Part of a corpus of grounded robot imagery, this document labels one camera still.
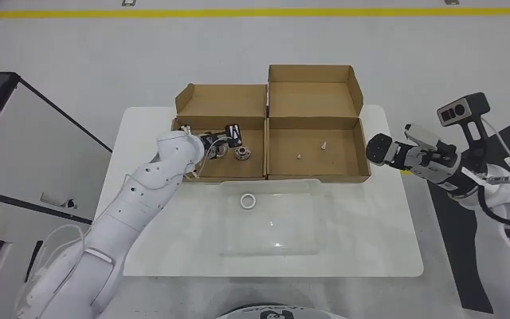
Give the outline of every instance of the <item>cardboard tray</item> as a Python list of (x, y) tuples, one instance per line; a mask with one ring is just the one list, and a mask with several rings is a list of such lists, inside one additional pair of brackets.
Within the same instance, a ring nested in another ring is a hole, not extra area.
[(367, 180), (362, 107), (363, 94), (349, 65), (271, 65), (268, 179)]
[(193, 134), (220, 132), (227, 124), (239, 124), (243, 144), (252, 155), (238, 160), (233, 150), (221, 159), (208, 160), (199, 182), (261, 180), (266, 172), (267, 85), (189, 84), (176, 98), (177, 117), (172, 129), (188, 124)]

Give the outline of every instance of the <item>white ring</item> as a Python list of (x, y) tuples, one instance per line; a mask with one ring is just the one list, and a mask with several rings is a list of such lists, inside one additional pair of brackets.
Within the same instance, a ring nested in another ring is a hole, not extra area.
[[(252, 203), (251, 205), (245, 205), (245, 204), (243, 203), (243, 200), (244, 200), (246, 197), (251, 197), (251, 199), (253, 199), (253, 203)], [(241, 207), (243, 207), (244, 209), (252, 209), (252, 208), (254, 208), (254, 207), (255, 207), (255, 203), (256, 203), (256, 202), (257, 202), (257, 201), (255, 200), (255, 196), (253, 196), (253, 195), (252, 195), (252, 194), (250, 194), (250, 193), (246, 193), (246, 194), (244, 194), (243, 196), (241, 196)]]

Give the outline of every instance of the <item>tabletop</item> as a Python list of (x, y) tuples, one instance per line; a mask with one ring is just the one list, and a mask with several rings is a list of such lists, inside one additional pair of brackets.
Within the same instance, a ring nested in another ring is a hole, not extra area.
[[(115, 198), (125, 174), (150, 161), (175, 108), (129, 108), (113, 149), (96, 212)], [(365, 139), (390, 135), (378, 105), (363, 106)], [(423, 272), (400, 172), (371, 164), (365, 183), (323, 184), (331, 197), (327, 240), (317, 255), (225, 257), (218, 253), (218, 184), (184, 183), (142, 232), (125, 276), (417, 277)]]

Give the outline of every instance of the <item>clear plastic tray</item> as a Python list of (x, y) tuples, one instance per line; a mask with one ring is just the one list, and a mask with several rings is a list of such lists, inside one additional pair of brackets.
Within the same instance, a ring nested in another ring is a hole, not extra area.
[[(220, 185), (221, 254), (227, 256), (318, 254), (324, 200), (317, 179), (224, 182)], [(241, 207), (250, 193), (256, 204)]]

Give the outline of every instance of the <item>yellow line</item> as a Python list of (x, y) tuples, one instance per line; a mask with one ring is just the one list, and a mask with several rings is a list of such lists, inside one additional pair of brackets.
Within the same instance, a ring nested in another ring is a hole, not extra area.
[(202, 10), (21, 10), (0, 18), (425, 17), (510, 15), (510, 8), (260, 8)]

